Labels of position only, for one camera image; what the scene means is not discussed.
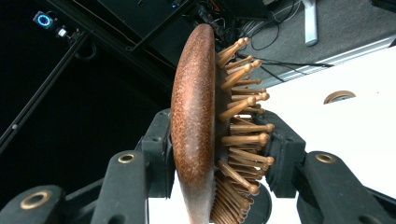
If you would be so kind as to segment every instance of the wire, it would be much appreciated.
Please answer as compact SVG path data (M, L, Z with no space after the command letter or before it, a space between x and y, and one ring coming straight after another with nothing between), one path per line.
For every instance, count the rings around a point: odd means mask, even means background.
M257 33L259 33L259 32L260 32L263 28L265 28L265 27L266 27L266 25L263 26L262 28L260 28L257 32L254 32L253 35L252 35L251 38L250 38L250 45L251 45L251 47L252 47L253 49L255 49L255 50L267 49L268 47L270 47L271 45L273 45L273 44L276 42L277 38L279 37L279 30L280 30L280 28L279 28L279 23L276 23L277 32L276 32L276 36L275 36L275 38L273 39L273 41L271 41L271 43L269 43L268 45L266 45L266 46L264 46L264 47L262 47L262 48L257 48L257 47L255 47L254 44L253 44L253 36L256 35Z
M243 27L244 30L248 32L250 32L252 29L254 29L256 25L256 21L250 21L249 23L247 23L247 25L245 25L245 27Z
M247 57L248 56L246 54L238 54L238 58L245 59ZM329 63L285 63L285 62L280 62L280 61L272 60L272 59L259 58L256 56L253 56L253 57L256 59L260 59L260 60L269 62L271 64L283 64L283 65L294 65L294 66L316 66L316 67L327 67L327 68L334 66L333 64L329 64Z
M75 57L80 59L80 60L82 60L82 61L84 61L84 62L89 62L92 59L94 59L96 57L96 55L97 55L97 47L96 47L96 45L93 42L91 42L91 50L92 50L92 53L89 56L81 56L79 54L79 52L77 52Z
M264 70L265 72L267 72L271 77L274 77L274 78L276 78L277 80L279 80L279 81L281 81L281 82L286 82L286 81L283 80L282 78L276 76L274 73L268 71L268 70L267 70L266 68L264 68L263 66L260 66L260 68L261 68L262 70Z
M126 34L124 34L122 31L120 31L119 29L117 29L115 26L111 25L109 22L105 21L104 19L102 19L101 17L99 17L98 15L96 15L95 13L93 13L92 11L90 11L88 8L84 7L80 2L76 1L76 0L72 0L74 3L76 3L77 5L79 5L80 7L82 7L84 10L88 11L89 13L91 13L94 17L96 17L98 20L104 22L106 25L108 25L109 27L111 27L113 30L117 31L117 33L119 33L120 35L122 35L128 42L132 43L133 45L136 45L136 43L131 40ZM167 62L165 62L164 60L160 59L159 57L155 56L153 53L151 53L150 51L144 49L144 51L146 53L148 53L151 57L157 59L158 61L166 64L167 66L176 69L172 64L169 64Z
M260 26L264 26L264 22L263 22L263 21L259 22L259 24L255 25L253 28L251 28L251 29L247 32L247 36L248 36L248 34L249 34L250 32L253 32L253 34L254 34L254 31L256 31L257 29L261 29L261 28L259 28Z
M285 19L283 21L289 21L291 18L293 18L295 16L295 14L297 14L298 9L300 9L300 5L301 5L301 1L299 1L297 8L294 10L294 13L290 17L288 17L287 19Z
M296 73L300 73L300 74L305 75L305 76L308 75L308 74L305 73L305 72L300 72L300 71L298 71L297 69L295 69L295 68L293 68L293 67L291 67L291 66L285 65L285 64L283 64L283 63L262 63L262 64L265 64L265 65L276 65L276 66L286 67L286 68L289 68L289 69L293 70L293 71L296 72Z
M297 4L299 4L299 3L301 3L301 0L298 1L298 2L296 2L296 3L294 3L294 5L297 5ZM283 12L284 10L288 9L289 7L291 7L291 6L285 7L285 8L283 8L282 10L278 11L277 13L274 13L273 11L270 11L270 12L275 16L275 15L277 15L277 14Z
M296 2L296 0L292 0L291 9L290 9L288 15L286 15L286 17L285 17L282 21L277 21L277 22L279 22L279 24L282 23L282 22L284 22L285 20L287 20L287 19L289 18L289 15L291 14L291 12L292 12L293 9L294 9L294 4L295 4L295 2Z

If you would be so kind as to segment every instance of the wooden bristle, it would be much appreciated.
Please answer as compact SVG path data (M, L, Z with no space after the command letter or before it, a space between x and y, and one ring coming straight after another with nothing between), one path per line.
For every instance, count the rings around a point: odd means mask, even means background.
M236 165L236 164L230 164L231 167L235 169L236 172L243 172L243 173L248 173L248 174L253 174L253 175L265 175L265 171L262 169L256 169L253 167L247 167L243 165Z
M246 136L225 136L221 138L221 143L227 146L243 145L257 143L260 146L265 146L265 144L270 139L269 135L266 133L261 133L259 135L246 135Z
M261 83L262 83L262 79L261 78L258 78L258 79L255 79L255 80L240 80L240 81L237 81L234 86L235 87L237 87L237 86L246 86L246 85L251 85L251 84L259 85Z
M232 118L234 115L241 112L243 109L247 108L250 105L255 105L255 104L256 104L256 98L254 97L248 97L245 100L241 100L239 104L219 114L219 120L221 120L221 122L225 122L226 120Z
M251 113L263 114L265 110L262 108L256 109L256 108L247 107L243 109L242 112L244 112L244 114L251 114Z
M231 109L231 108L233 108L233 107L235 107L237 105L240 105L244 101L245 101L245 99L229 103L229 104L227 104L227 109Z
M275 128L274 124L265 125L231 125L231 133L254 133L254 132L271 132Z
M228 163L234 164L234 165L244 165L244 166L248 166L248 167L258 167L264 171L267 171L269 168L268 164L263 163L263 162L248 161L248 160L243 160L239 157L232 157L232 156L229 157Z
M243 89L243 88L231 88L231 93L233 95L247 95L247 94L258 94L267 92L267 89Z
M243 38L239 39L238 41L235 42L231 47L222 50L221 52L218 53L219 55L219 60L217 62L217 65L219 68L223 68L225 64L231 60L233 55L242 47L246 44L245 40Z
M261 109L262 108L262 105L259 105L259 104L255 104L255 105L253 105L253 106L251 106L252 108L256 108L256 109Z
M239 60L237 62L229 63L229 64L225 65L225 69L229 70L231 68L234 68L236 66L241 65L242 63L247 63L247 62L250 62L252 60L253 60L253 56L249 55L245 59L242 59L242 60Z
M262 150L262 146L258 144L244 144L244 145L232 146L230 148L237 148L241 150L256 150L256 151Z
M248 211L250 209L252 200L237 194L233 185L223 173L218 173L216 175L216 179L218 180L218 186L223 189L224 192L229 193L232 196L230 199L234 201L241 210Z
M247 120L245 120L245 119L241 119L241 118L238 118L238 117L232 117L231 118L231 123L232 124L242 124L242 125L255 125L254 123L252 123L252 122L250 122L250 121L247 121Z
M228 73L229 75L225 78L225 80L228 81L230 78L234 77L235 74L237 74L237 72L239 72L239 71L241 71L242 69L244 69L244 67L245 67L246 65L250 65L250 66L252 67L252 69L253 69L253 68L257 68L257 67L260 67L260 65L262 65L262 60L256 60L256 61L254 61L253 63L248 63L248 64L241 65L241 66L239 66L239 67L235 67L235 68L233 68L233 69L228 70L227 73Z
M264 92L263 94L260 95L233 95L231 96L231 100L234 101L240 101L243 99L246 99L248 97L255 97L256 101L266 101L270 98L270 94L267 92Z
M274 158L272 158L272 157L264 157L264 156L254 155L254 154L248 153L246 151L243 151L243 150L240 150L237 148L230 148L229 150L230 150L230 155L239 157L243 160L260 161L260 162L264 162L268 165L272 165L274 163Z
M256 185L250 184L244 177L238 174L229 164L224 161L218 161L218 168L227 176L247 189L252 195L257 195L260 189Z

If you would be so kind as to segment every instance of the wooden object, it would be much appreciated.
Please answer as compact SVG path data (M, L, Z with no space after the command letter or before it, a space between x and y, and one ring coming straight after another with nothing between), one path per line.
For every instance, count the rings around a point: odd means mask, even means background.
M242 60L236 61L234 63L229 63L229 64L225 65L225 69L229 70L231 68L234 68L236 66L241 65L242 63L247 63L247 62L250 62L252 60L253 60L253 56L249 55L245 59L242 59Z
M236 41L232 46L229 48L222 50L219 52L219 60L217 62L217 65L219 68L223 68L224 65L231 60L233 55L242 47L246 44L246 40L243 38L240 38L238 41Z
M266 133L259 135L245 135L245 136L225 136L222 137L221 143L226 146L242 145L249 143L258 143L261 146L265 146L270 137Z
M262 65L262 60L256 60L253 63L249 63L253 68L257 68L260 67L260 65ZM243 66L239 66L239 67L235 67L232 69L227 70L227 73L230 74L226 77L226 80L228 80L228 78L230 78L231 76L233 76L233 74L237 71L239 71L240 69L242 69Z
M243 88L232 88L231 92L233 95L246 95L246 94L257 94L257 93L265 93L267 92L267 89L262 88L262 89L243 89Z
M256 101L266 101L270 98L270 94L264 92L263 94L260 95L233 95L231 99L234 102L234 101L247 99L248 97L255 97Z
M274 124L265 125L231 125L231 133L254 133L254 132L271 132L275 128Z
M262 109L262 108L256 109L256 108L250 108L250 107L248 107L248 108L243 109L242 112L263 114L263 113L265 112L265 110Z
M224 161L219 161L218 167L225 175L229 176L240 185L245 187L250 194L257 195L259 193L260 189L256 185L252 185L246 181L246 179L238 174L229 164L225 163Z
M246 85L251 85L251 84L259 85L261 83L262 83L262 79L261 78L258 78L258 79L255 79L255 80L240 80L240 81L237 81L234 86L235 87L237 87L237 86L246 86Z
M247 99L240 101L238 105L222 112L219 115L219 120L221 120L221 122L225 122L226 120L232 118L237 113L241 112L244 108L255 104L256 104L256 98L248 97Z
M250 63L246 64L241 70L235 72L232 77L228 80L226 79L226 82L221 86L221 90L229 91L242 76L249 73L252 69L253 66Z
M214 43L209 25L194 29L177 66L171 104L177 175L190 223L199 224L209 222L215 198Z

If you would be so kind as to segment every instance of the brush handle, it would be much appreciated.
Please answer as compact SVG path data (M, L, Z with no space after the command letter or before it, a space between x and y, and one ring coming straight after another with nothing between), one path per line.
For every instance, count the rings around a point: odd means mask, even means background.
M194 29L181 54L172 93L175 165L191 224L209 222L215 198L214 43L209 25Z

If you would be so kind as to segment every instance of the black equipment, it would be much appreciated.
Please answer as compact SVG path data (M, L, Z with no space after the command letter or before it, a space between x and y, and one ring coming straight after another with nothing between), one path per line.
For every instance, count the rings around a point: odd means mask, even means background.
M135 150L110 160L104 179L67 196L57 186L26 190L0 212L0 222L149 223L148 197L169 198L174 183L169 113L166 109L155 116ZM276 114L266 114L256 122L277 127L262 150L276 158L266 179L278 198L293 198L299 191L302 223L395 223L396 200L364 187L335 155L304 152L305 141ZM259 195L245 223L268 220L271 199L262 186Z
M238 0L215 0L224 11L232 14L235 20L270 21L273 17L261 0L248 2Z
M164 22L179 9L180 4L174 5L166 0L99 0L99 2L141 38L157 27L166 26L152 39L150 45L173 65L177 65L184 44L193 29L192 24L185 18L189 17L188 10L183 12L183 16L179 15L173 22L167 24Z

